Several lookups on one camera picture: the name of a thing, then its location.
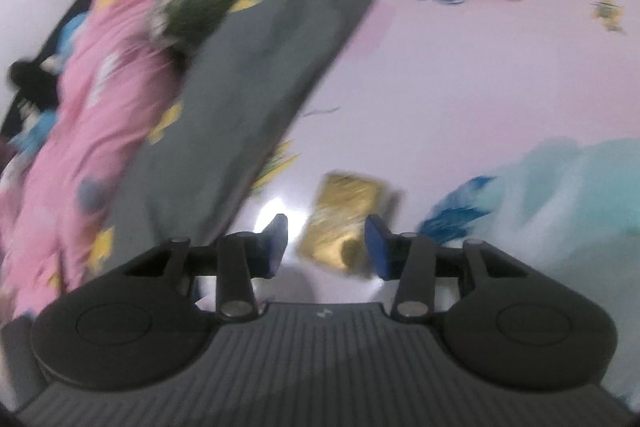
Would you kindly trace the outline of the white plastic bag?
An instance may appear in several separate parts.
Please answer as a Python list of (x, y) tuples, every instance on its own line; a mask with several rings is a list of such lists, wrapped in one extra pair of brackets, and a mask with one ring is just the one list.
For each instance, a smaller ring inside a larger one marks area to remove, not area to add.
[(639, 142), (554, 140), (494, 173), (469, 231), (578, 291), (615, 322), (603, 384), (639, 407)]

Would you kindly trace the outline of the gold snack packet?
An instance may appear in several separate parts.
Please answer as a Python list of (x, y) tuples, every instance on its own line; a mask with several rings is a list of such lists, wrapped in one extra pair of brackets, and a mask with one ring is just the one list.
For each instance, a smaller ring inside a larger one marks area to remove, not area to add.
[(299, 259), (348, 275), (367, 271), (364, 224), (382, 215), (390, 202), (386, 181), (361, 174), (327, 173), (299, 237)]

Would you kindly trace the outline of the dark grey yellow-print quilt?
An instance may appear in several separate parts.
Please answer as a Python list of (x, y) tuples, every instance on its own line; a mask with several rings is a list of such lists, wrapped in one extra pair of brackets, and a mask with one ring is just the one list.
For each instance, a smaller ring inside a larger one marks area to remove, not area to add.
[(176, 113), (138, 150), (88, 259), (92, 275), (182, 236), (210, 242), (372, 0), (238, 0), (200, 46)]

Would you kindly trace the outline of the pink blanket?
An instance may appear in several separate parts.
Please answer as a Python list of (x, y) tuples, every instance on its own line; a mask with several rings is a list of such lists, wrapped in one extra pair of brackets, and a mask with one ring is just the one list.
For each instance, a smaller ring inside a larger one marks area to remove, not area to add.
[(2, 321), (36, 315), (84, 283), (116, 188), (174, 101), (178, 67), (150, 34), (159, 1), (92, 0), (47, 140), (2, 171)]

